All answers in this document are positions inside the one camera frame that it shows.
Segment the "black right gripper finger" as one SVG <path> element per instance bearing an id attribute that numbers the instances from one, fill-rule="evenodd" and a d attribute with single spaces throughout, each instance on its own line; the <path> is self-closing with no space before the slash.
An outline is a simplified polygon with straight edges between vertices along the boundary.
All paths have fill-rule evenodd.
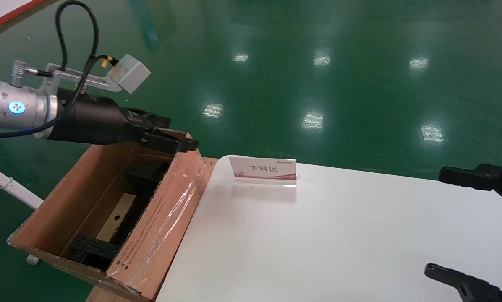
<path id="1" fill-rule="evenodd" d="M 463 302 L 502 302 L 502 290 L 489 282 L 437 264 L 427 264 L 424 275 L 455 288 Z"/>
<path id="2" fill-rule="evenodd" d="M 502 166 L 480 164 L 474 169 L 443 167 L 439 181 L 475 190 L 495 191 L 502 197 Z"/>

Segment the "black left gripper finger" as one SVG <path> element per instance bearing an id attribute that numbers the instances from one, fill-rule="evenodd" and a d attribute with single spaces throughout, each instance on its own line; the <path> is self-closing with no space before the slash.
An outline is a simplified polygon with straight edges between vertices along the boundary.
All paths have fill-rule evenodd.
<path id="1" fill-rule="evenodd" d="M 138 108 L 123 108 L 123 114 L 128 122 L 140 128 L 169 128 L 172 120 Z"/>
<path id="2" fill-rule="evenodd" d="M 186 153 L 199 147 L 199 142 L 189 133 L 159 127 L 137 130 L 132 141 L 143 148 L 167 154 Z"/>

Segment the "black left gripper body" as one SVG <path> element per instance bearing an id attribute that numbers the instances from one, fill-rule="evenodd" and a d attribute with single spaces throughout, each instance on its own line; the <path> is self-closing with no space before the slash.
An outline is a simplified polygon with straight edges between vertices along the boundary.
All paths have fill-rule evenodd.
<path id="1" fill-rule="evenodd" d="M 90 145 L 113 145 L 130 139 L 124 111 L 108 97 L 80 94 L 73 108 L 60 119 L 50 140 Z"/>

